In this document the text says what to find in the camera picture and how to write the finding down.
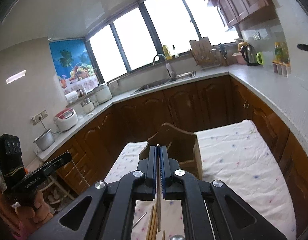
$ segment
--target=human hand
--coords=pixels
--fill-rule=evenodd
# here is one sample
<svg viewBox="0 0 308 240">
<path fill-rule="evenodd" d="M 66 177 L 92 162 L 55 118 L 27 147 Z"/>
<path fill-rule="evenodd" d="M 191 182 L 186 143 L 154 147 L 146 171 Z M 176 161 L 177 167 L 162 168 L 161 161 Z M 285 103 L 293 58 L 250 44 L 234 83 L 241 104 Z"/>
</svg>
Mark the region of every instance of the human hand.
<svg viewBox="0 0 308 240">
<path fill-rule="evenodd" d="M 25 229 L 31 234 L 47 223 L 53 215 L 50 213 L 48 204 L 44 201 L 43 193 L 39 190 L 35 196 L 34 206 L 36 211 L 31 207 L 16 207 L 15 211 L 19 220 Z"/>
</svg>

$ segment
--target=triangular cutout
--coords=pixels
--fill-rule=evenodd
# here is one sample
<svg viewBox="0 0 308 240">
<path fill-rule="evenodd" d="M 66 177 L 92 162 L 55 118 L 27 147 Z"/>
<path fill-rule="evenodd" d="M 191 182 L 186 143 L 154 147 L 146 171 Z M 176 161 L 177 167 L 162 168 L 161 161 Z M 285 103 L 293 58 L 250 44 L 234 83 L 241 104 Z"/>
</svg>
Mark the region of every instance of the triangular cutout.
<svg viewBox="0 0 308 240">
<path fill-rule="evenodd" d="M 68 227 L 74 231 L 77 231 L 81 225 L 81 222 L 83 221 L 83 218 L 92 199 L 93 198 L 91 196 L 84 198 L 59 220 L 60 224 L 64 227 Z"/>
<path fill-rule="evenodd" d="M 243 229 L 256 222 L 255 217 L 248 213 L 239 203 L 237 203 L 229 195 L 225 196 L 225 201 L 237 228 Z"/>
</svg>

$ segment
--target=electric kettle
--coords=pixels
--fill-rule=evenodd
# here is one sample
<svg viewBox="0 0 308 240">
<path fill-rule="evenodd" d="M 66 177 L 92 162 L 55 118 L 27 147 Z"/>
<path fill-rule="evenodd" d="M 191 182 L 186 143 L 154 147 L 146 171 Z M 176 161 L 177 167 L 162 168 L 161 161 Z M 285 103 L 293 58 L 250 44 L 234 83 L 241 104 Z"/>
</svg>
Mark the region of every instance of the electric kettle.
<svg viewBox="0 0 308 240">
<path fill-rule="evenodd" d="M 248 66 L 258 66 L 259 63 L 256 60 L 255 49 L 252 45 L 244 45 L 241 47 L 241 53 L 243 59 L 246 61 Z"/>
</svg>

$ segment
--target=white tablecloth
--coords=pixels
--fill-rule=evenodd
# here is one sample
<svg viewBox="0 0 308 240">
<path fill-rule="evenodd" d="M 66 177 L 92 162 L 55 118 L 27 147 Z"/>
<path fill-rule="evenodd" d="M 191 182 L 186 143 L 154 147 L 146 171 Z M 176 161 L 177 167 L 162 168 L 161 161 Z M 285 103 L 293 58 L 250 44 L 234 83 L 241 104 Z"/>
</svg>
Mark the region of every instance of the white tablecloth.
<svg viewBox="0 0 308 240">
<path fill-rule="evenodd" d="M 215 129 L 197 132 L 203 180 L 220 179 L 250 206 L 280 230 L 288 240 L 296 239 L 294 208 L 284 177 L 270 149 L 254 123 L 244 120 Z M 147 142 L 128 143 L 105 178 L 107 183 L 119 180 L 136 170 L 138 155 Z M 134 222 L 147 215 L 132 231 L 132 240 L 146 237 L 153 203 L 137 201 Z M 156 239 L 184 235 L 180 201 L 162 201 L 161 232 Z"/>
</svg>

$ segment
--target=ceiling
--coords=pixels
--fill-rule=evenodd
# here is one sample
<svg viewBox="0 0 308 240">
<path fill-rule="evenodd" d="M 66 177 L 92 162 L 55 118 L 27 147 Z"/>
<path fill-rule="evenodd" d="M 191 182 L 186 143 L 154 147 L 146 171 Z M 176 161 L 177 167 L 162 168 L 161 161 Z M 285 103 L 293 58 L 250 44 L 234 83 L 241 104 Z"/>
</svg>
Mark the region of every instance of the ceiling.
<svg viewBox="0 0 308 240">
<path fill-rule="evenodd" d="M 31 39 L 84 37 L 137 0 L 19 0 L 0 23 L 0 50 Z"/>
</svg>

